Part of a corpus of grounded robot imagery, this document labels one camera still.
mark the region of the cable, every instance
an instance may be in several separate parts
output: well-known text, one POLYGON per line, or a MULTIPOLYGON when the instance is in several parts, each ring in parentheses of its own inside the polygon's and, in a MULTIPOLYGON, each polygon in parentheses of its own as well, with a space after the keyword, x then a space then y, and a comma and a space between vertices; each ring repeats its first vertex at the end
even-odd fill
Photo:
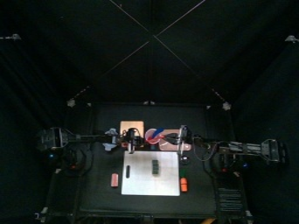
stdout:
MULTIPOLYGON (((74 134, 70 130, 65 129, 67 132, 70 132, 70 134, 73 134, 74 136, 77 136, 77 134, 74 134)), ((81 137, 105 137, 106 135, 89 135, 89 136, 83 136, 79 135, 81 137)))
POLYGON ((139 129, 135 128, 135 130, 137 130, 137 132, 138 132, 138 135, 142 137, 141 132, 139 132, 139 129))
POLYGON ((214 144, 214 146, 213 146, 210 157, 206 158, 206 159, 201 159, 199 156, 198 156, 198 154, 197 154, 197 152, 195 152, 195 144, 194 144, 194 139, 193 139, 193 152, 194 152, 195 157, 197 157, 202 162, 206 162, 206 161, 211 160, 211 157, 213 157, 213 155, 214 155, 214 153, 215 153, 215 150, 217 150, 217 148, 218 148, 218 145, 222 144, 222 143, 226 143, 226 142, 217 142, 217 143, 214 144))

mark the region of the table surface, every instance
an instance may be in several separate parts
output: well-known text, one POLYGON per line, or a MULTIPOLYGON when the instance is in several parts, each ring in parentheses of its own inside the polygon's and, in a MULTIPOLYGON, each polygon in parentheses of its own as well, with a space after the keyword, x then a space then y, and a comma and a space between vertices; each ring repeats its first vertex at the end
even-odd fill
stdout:
POLYGON ((211 177, 203 170, 202 162, 193 156, 193 151, 186 151, 185 155, 191 158, 189 164, 181 164, 189 179, 189 192, 182 192, 181 196, 123 195, 125 149, 106 152, 101 143, 95 144, 94 167, 85 177, 79 210, 97 214, 111 212, 133 215, 161 214, 170 217, 174 214, 191 217, 213 216, 215 199, 211 177), (118 188, 110 185, 113 173, 119 174, 118 188))
POLYGON ((179 157, 175 151, 126 151, 122 194, 179 196, 179 157))

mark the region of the pink object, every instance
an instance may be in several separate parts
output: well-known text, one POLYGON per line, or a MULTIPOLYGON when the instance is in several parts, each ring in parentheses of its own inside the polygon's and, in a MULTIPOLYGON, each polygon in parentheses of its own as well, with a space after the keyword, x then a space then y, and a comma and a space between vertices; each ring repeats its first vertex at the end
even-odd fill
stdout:
POLYGON ((111 186, 118 187, 118 174, 113 173, 111 175, 111 186))
POLYGON ((146 133, 145 133, 145 140, 150 143, 150 144, 158 144, 161 141, 161 137, 158 136, 157 138, 153 139, 153 135, 155 133, 157 129, 150 129, 146 133))
MULTIPOLYGON (((161 133, 161 136, 166 136, 166 135, 173 134, 173 133, 179 134, 179 132, 181 132, 179 129, 166 129, 161 133)), ((162 141, 159 141, 159 148, 161 148, 161 151, 178 151, 178 145, 169 143, 163 139, 162 139, 162 141)), ((191 149, 193 149, 193 145, 186 143, 183 145, 183 150, 190 151, 191 149)))

